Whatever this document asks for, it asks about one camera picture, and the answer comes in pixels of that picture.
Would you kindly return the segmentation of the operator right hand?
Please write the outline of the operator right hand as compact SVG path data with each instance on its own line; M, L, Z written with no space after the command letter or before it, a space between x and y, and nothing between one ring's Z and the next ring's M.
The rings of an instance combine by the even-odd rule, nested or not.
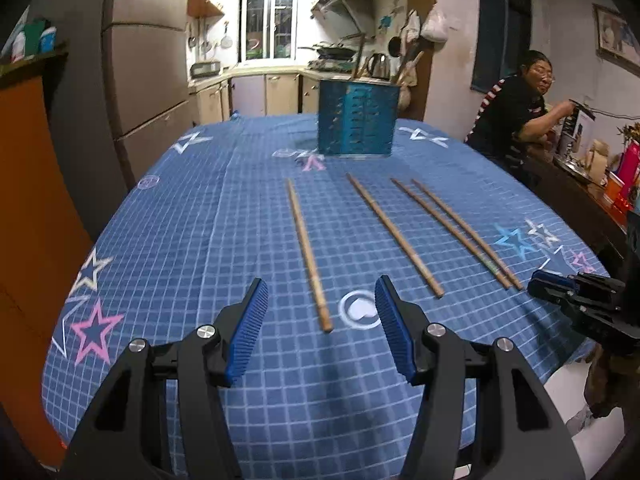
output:
M584 396L594 418L620 408L626 425L639 419L639 356L622 356L596 345L588 358Z

